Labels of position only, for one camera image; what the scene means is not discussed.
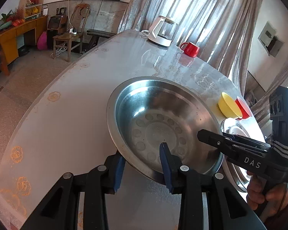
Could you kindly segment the person's right hand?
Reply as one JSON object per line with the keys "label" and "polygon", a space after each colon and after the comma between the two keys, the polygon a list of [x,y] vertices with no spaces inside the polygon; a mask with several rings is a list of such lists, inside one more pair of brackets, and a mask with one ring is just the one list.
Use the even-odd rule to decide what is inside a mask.
{"label": "person's right hand", "polygon": [[255,211],[267,202],[263,216],[260,216],[263,222],[288,205],[288,183],[277,184],[268,192],[263,192],[267,181],[250,171],[247,171],[247,175],[251,177],[247,187],[247,203],[250,208]]}

